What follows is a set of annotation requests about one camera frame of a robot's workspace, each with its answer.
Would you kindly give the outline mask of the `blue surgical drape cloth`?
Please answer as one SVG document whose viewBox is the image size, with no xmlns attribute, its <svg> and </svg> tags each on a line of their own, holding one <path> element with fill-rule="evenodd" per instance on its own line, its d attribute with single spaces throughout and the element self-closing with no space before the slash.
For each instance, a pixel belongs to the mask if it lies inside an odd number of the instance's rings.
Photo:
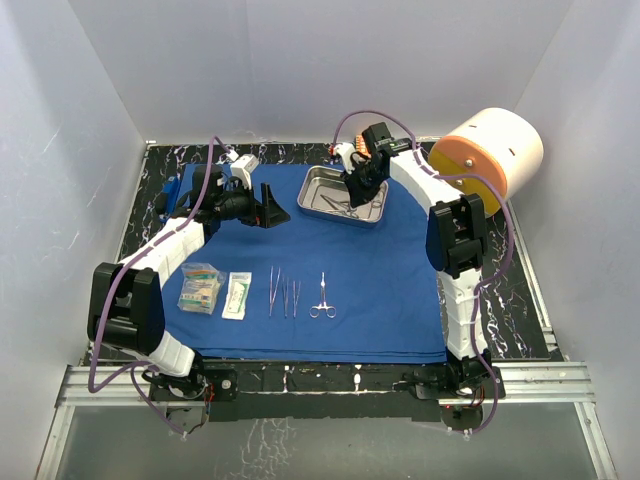
<svg viewBox="0 0 640 480">
<path fill-rule="evenodd" d="M 304 165 L 261 165 L 290 220 L 272 229 L 224 222 L 191 259 L 252 281 L 241 320 L 182 311 L 175 272 L 162 289 L 166 328 L 209 357 L 362 363 L 440 363 L 446 346 L 427 217 L 391 182 L 381 221 L 362 228 L 304 214 Z"/>
</svg>

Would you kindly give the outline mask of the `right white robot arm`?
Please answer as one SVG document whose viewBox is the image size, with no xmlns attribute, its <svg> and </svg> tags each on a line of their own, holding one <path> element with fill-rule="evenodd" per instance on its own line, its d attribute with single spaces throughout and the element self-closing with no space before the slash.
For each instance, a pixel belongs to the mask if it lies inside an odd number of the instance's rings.
<svg viewBox="0 0 640 480">
<path fill-rule="evenodd" d="M 332 155 L 344 167 L 350 206 L 371 202 L 391 179 L 408 192 L 427 215 L 425 249 L 442 285 L 446 308 L 447 388 L 466 397 L 489 377 L 490 363 L 482 324 L 477 320 L 475 291 L 487 251 L 484 203 L 439 178 L 411 139 L 395 139 L 384 122 L 362 133 L 368 155 L 354 144 L 336 143 Z"/>
</svg>

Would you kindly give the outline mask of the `steel forceps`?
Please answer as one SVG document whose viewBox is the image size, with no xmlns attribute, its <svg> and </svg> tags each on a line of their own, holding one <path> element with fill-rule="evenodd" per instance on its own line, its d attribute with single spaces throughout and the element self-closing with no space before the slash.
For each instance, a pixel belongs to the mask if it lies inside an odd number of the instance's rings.
<svg viewBox="0 0 640 480">
<path fill-rule="evenodd" d="M 283 313 L 284 318 L 288 317 L 288 309 L 289 309 L 289 277 L 284 277 L 282 283 L 282 300 L 283 300 Z"/>
<path fill-rule="evenodd" d="M 269 316 L 272 316 L 273 308 L 275 305 L 278 288 L 279 288 L 279 280 L 281 275 L 281 269 L 275 269 L 274 267 L 270 268 L 270 278 L 269 278 Z"/>
<path fill-rule="evenodd" d="M 293 281 L 293 318 L 297 317 L 297 310 L 298 310 L 298 304 L 299 304 L 299 298 L 300 298 L 300 292 L 301 292 L 301 282 L 294 280 Z"/>
</svg>

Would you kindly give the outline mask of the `white suture packet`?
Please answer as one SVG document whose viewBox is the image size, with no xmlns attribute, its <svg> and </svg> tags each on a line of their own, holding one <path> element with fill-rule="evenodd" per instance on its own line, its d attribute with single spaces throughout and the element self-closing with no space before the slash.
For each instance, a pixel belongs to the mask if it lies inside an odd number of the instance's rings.
<svg viewBox="0 0 640 480">
<path fill-rule="evenodd" d="M 251 272 L 231 272 L 222 318 L 226 320 L 243 320 L 246 303 L 252 281 Z"/>
</svg>

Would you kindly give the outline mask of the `steel surgical scissors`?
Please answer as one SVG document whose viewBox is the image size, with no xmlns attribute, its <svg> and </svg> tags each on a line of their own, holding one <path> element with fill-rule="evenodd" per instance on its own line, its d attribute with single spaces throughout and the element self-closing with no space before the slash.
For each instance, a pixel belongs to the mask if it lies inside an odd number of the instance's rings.
<svg viewBox="0 0 640 480">
<path fill-rule="evenodd" d="M 328 204 L 327 211 L 329 213 L 339 214 L 356 220 L 360 219 L 357 209 L 352 208 L 348 201 L 337 201 L 324 194 L 321 194 L 320 197 Z"/>
</svg>

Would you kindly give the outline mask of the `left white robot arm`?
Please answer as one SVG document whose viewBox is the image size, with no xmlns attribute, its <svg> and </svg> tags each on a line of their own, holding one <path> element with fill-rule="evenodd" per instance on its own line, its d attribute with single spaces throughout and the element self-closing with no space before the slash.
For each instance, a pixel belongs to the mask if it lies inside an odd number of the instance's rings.
<svg viewBox="0 0 640 480">
<path fill-rule="evenodd" d="M 93 274 L 87 333 L 94 346 L 133 356 L 126 371 L 142 368 L 147 381 L 186 399 L 203 394 L 207 376 L 201 355 L 167 330 L 162 288 L 222 222 L 269 229 L 290 221 L 268 184 L 253 186 L 256 164 L 243 155 L 229 173 L 215 164 L 198 166 L 162 229 L 136 253 L 103 262 Z"/>
</svg>

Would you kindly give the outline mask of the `steel hemostat clamp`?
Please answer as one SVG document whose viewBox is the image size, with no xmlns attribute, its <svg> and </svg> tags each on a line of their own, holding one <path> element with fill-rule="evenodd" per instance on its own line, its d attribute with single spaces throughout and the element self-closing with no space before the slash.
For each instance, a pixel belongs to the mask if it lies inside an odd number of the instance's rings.
<svg viewBox="0 0 640 480">
<path fill-rule="evenodd" d="M 322 314 L 329 319 L 335 318 L 337 314 L 336 307 L 329 305 L 327 302 L 325 272 L 322 272 L 320 277 L 320 301 L 317 305 L 313 305 L 309 309 L 309 316 L 312 319 L 317 319 Z"/>
</svg>

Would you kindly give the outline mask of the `metal instrument tray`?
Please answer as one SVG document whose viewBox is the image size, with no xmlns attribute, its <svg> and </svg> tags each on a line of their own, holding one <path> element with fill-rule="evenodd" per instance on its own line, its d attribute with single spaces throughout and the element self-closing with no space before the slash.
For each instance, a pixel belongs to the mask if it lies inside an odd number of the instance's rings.
<svg viewBox="0 0 640 480">
<path fill-rule="evenodd" d="M 349 193 L 341 178 L 340 170 L 326 166 L 312 166 L 307 171 L 298 194 L 297 204 L 300 210 L 308 216 L 362 228 L 373 228 L 382 219 L 384 207 L 371 209 L 368 203 L 356 208 L 359 220 L 329 213 L 328 204 L 321 199 L 321 194 L 337 201 L 349 202 Z M 385 206 L 387 194 L 388 183 L 384 182 L 374 199 L 384 200 Z"/>
</svg>

